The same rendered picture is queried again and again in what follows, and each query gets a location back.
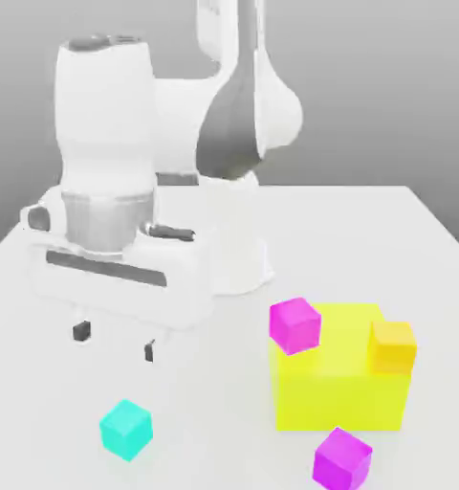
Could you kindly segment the small orange cube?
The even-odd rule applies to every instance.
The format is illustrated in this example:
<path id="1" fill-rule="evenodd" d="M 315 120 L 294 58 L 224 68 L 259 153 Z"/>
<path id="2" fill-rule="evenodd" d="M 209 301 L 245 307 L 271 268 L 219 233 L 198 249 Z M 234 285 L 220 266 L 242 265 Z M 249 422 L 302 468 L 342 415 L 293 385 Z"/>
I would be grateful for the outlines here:
<path id="1" fill-rule="evenodd" d="M 417 343 L 410 323 L 371 323 L 367 357 L 372 372 L 410 375 L 416 355 Z"/>

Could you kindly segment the small cyan cube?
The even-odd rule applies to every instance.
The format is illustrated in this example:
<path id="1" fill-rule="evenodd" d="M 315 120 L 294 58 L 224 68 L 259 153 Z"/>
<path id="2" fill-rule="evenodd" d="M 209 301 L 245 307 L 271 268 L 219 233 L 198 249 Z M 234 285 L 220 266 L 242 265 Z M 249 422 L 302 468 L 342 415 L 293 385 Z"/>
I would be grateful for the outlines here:
<path id="1" fill-rule="evenodd" d="M 131 461 L 153 438 L 152 414 L 123 399 L 100 420 L 99 429 L 103 447 Z"/>

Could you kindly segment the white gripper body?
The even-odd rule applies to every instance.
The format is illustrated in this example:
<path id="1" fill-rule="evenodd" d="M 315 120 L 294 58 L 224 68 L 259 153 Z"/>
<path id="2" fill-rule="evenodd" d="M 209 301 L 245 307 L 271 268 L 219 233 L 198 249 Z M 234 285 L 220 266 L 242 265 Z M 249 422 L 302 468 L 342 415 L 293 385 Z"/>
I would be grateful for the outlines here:
<path id="1" fill-rule="evenodd" d="M 28 273 L 43 297 L 183 330 L 212 308 L 208 241 L 138 234 L 120 256 L 85 255 L 64 241 L 27 245 Z"/>

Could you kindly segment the large yellow box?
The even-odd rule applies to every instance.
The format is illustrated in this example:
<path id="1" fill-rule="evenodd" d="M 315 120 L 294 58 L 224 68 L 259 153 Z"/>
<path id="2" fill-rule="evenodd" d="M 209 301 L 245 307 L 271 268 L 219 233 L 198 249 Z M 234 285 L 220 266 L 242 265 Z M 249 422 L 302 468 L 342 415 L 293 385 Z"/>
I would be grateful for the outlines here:
<path id="1" fill-rule="evenodd" d="M 398 431 L 411 374 L 372 372 L 370 326 L 385 321 L 375 303 L 318 303 L 320 345 L 288 356 L 268 341 L 275 428 L 279 431 Z"/>

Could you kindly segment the small magenta cube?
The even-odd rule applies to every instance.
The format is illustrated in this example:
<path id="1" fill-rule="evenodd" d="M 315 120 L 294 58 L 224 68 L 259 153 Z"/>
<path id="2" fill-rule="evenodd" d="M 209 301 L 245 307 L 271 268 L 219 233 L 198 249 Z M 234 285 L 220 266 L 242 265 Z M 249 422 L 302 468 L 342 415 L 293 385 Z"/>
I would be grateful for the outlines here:
<path id="1" fill-rule="evenodd" d="M 358 490 L 369 473 L 373 449 L 336 427 L 317 447 L 313 480 L 327 490 Z"/>
<path id="2" fill-rule="evenodd" d="M 320 344 L 321 314 L 298 297 L 270 307 L 270 337 L 288 356 Z"/>

